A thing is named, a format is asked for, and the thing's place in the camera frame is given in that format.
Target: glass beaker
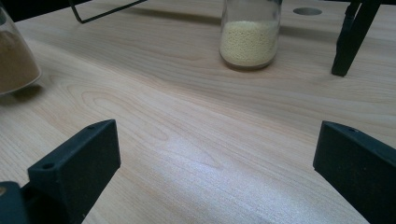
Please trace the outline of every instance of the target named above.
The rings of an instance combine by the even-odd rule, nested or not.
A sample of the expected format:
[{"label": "glass beaker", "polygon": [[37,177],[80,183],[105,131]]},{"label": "glass beaker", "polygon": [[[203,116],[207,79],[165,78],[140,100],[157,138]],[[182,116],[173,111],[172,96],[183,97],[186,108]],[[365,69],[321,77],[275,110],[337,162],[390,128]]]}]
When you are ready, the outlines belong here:
[{"label": "glass beaker", "polygon": [[26,87],[40,75],[32,52],[0,2],[0,95]]}]

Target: glass container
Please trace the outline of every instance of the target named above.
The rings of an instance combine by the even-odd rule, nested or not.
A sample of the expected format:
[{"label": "glass container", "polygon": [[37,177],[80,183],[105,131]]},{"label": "glass container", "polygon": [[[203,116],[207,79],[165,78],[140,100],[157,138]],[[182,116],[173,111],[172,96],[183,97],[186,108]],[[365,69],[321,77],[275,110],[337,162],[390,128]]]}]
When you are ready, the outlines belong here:
[{"label": "glass container", "polygon": [[282,0],[224,0],[219,52],[238,68],[262,68],[276,56]]},{"label": "glass container", "polygon": [[0,2],[0,95],[26,87],[40,75],[32,52]]}]

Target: wooden table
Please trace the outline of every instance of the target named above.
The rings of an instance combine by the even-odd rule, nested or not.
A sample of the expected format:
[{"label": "wooden table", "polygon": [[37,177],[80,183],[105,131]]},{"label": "wooden table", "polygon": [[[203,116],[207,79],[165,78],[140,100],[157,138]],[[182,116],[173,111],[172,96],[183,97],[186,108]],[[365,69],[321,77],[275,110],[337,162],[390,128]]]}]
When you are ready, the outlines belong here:
[{"label": "wooden table", "polygon": [[70,8],[18,22],[43,76],[0,98],[0,181],[24,185],[34,162],[115,119],[122,166],[84,223],[365,223],[312,162],[323,120],[396,147],[396,7],[379,9],[335,77],[346,8],[284,1],[276,60],[252,72],[220,59],[222,0],[150,0],[84,25]]}]

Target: brown powder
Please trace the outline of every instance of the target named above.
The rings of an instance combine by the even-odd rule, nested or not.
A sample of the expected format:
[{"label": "brown powder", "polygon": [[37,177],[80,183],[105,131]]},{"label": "brown powder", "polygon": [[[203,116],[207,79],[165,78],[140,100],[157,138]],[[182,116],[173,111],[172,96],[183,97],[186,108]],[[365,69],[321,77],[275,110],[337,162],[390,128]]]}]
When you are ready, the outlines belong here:
[{"label": "brown powder", "polygon": [[27,86],[39,76],[40,69],[24,41],[0,31],[0,94]]}]

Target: screw hole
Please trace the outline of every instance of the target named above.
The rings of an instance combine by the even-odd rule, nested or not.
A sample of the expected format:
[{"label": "screw hole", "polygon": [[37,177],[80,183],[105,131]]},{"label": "screw hole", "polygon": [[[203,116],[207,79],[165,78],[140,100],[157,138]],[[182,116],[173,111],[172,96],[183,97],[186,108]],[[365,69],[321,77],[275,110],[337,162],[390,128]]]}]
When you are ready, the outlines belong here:
[{"label": "screw hole", "polygon": [[48,169],[50,169],[50,168],[52,168],[52,167],[54,167],[54,166],[55,166],[54,163],[47,163],[47,164],[44,164],[44,165],[43,165],[43,169],[44,169],[44,170],[48,170]]}]

